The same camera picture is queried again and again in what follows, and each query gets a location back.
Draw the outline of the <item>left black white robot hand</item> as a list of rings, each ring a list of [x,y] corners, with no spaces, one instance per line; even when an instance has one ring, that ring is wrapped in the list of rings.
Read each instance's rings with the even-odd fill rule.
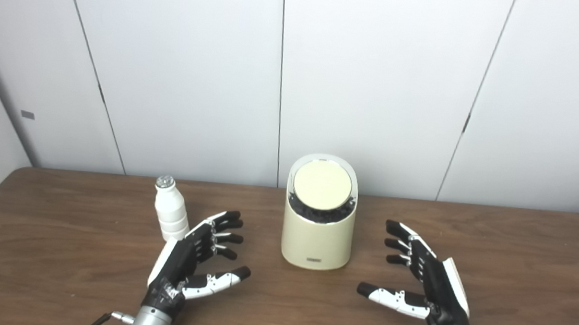
[[[141,306],[175,319],[187,300],[219,293],[250,277],[251,270],[247,266],[220,273],[196,274],[196,267],[214,256],[237,258],[238,254],[225,243],[241,244],[243,236],[230,230],[242,226],[240,211],[226,210],[202,220],[181,239],[167,241],[148,277]]]

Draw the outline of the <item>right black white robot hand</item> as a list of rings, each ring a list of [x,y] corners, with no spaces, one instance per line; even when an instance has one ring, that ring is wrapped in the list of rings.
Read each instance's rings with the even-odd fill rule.
[[[385,226],[390,234],[385,245],[398,251],[387,255],[386,261],[408,268],[422,284],[423,293],[362,282],[357,293],[427,325],[471,325],[467,295],[454,259],[439,259],[422,236],[404,223],[388,219]]]

